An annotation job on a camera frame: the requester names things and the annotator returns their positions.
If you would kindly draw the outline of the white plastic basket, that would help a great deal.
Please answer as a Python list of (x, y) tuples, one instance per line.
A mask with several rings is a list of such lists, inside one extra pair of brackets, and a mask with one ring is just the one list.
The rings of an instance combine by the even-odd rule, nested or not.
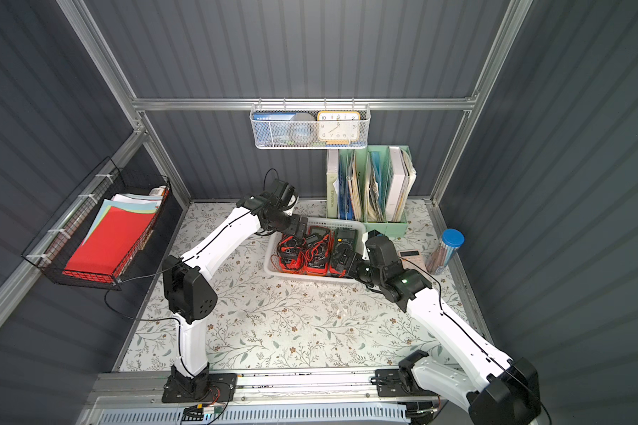
[(318, 281), (354, 283), (334, 264), (338, 249), (350, 247), (364, 253), (366, 228), (357, 221), (310, 217), (304, 234), (276, 233), (270, 240), (263, 261), (270, 276)]

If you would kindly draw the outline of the dark green multimeter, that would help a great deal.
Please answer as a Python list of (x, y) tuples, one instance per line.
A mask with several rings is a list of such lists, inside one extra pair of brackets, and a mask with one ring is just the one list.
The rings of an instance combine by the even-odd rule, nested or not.
[(341, 265), (347, 251), (354, 251), (358, 231), (353, 228), (338, 228), (333, 234), (333, 248), (329, 262), (329, 275), (343, 277), (345, 267)]

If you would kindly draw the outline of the red multimeter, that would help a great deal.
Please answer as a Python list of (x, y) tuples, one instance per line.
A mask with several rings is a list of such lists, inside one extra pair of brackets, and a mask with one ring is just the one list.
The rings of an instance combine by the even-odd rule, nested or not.
[(305, 272), (325, 276), (329, 270), (332, 236), (329, 228), (313, 226), (306, 237)]
[(306, 241), (304, 237), (281, 235), (276, 246), (278, 268), (281, 272), (301, 274), (305, 268)]

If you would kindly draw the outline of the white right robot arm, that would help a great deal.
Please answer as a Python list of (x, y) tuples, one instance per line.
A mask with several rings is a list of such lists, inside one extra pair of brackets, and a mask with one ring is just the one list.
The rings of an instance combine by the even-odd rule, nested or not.
[(475, 424), (530, 424), (546, 409), (538, 373), (485, 340), (441, 296), (441, 283), (423, 267), (404, 267), (393, 242), (370, 232), (366, 255), (339, 249), (335, 269), (407, 313), (433, 335), (460, 366), (454, 370), (419, 350), (399, 364), (407, 392), (431, 391), (463, 408)]

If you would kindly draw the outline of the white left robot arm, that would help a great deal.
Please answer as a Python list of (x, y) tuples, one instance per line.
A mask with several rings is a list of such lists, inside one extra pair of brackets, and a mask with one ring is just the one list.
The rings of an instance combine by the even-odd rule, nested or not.
[(172, 383), (192, 394), (207, 385), (205, 318), (218, 301), (210, 280), (235, 249), (254, 234), (282, 233), (302, 239), (308, 218), (292, 211), (297, 201), (295, 188), (276, 179), (268, 191), (241, 198), (224, 222), (194, 248), (178, 257), (165, 258), (164, 298), (177, 321), (177, 359), (171, 367)]

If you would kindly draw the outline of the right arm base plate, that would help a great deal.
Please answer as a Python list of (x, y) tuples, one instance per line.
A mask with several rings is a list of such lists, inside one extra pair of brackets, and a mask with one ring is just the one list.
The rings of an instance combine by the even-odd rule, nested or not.
[(381, 368), (375, 371), (370, 383), (377, 387), (381, 398), (437, 397), (438, 393), (424, 390), (414, 380), (410, 371), (399, 368)]

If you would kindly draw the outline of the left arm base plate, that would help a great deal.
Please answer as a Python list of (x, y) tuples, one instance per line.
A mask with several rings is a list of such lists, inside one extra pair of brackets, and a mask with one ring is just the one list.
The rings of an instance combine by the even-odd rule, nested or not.
[(164, 404), (210, 404), (232, 401), (237, 385), (236, 374), (210, 374), (207, 371), (189, 378), (176, 370), (171, 371), (163, 387)]

